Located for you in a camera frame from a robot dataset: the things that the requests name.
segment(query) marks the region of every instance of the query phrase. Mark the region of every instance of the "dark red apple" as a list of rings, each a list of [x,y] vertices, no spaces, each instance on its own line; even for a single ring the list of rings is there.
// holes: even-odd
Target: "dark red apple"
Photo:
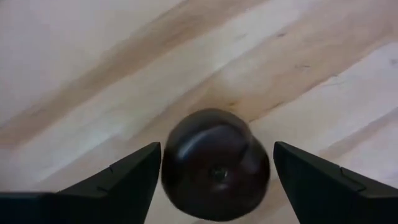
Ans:
[[[187,116],[170,133],[163,188],[181,211],[230,221],[253,211],[269,181],[269,159],[248,126],[217,109]]]

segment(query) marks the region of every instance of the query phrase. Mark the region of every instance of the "wooden surface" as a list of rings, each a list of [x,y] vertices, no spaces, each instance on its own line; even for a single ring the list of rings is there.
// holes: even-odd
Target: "wooden surface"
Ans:
[[[0,1],[0,190],[56,191],[231,111],[398,187],[398,1]],[[231,223],[297,223],[274,168]],[[146,223],[210,223],[157,186]]]

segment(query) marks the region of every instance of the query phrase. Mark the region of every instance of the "light wood grain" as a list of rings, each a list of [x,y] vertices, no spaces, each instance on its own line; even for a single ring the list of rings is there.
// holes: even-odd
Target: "light wood grain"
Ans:
[[[395,0],[0,1],[0,190],[68,187],[186,115],[231,111],[398,187]],[[275,169],[231,223],[298,223]],[[160,185],[146,223],[211,223]]]

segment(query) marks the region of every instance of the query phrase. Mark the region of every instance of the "wooden table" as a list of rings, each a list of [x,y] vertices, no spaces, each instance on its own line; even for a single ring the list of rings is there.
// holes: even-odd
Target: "wooden table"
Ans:
[[[398,1],[0,1],[0,190],[68,187],[184,116],[231,111],[398,187]],[[231,223],[297,223],[272,168]],[[146,223],[209,223],[157,186]]]

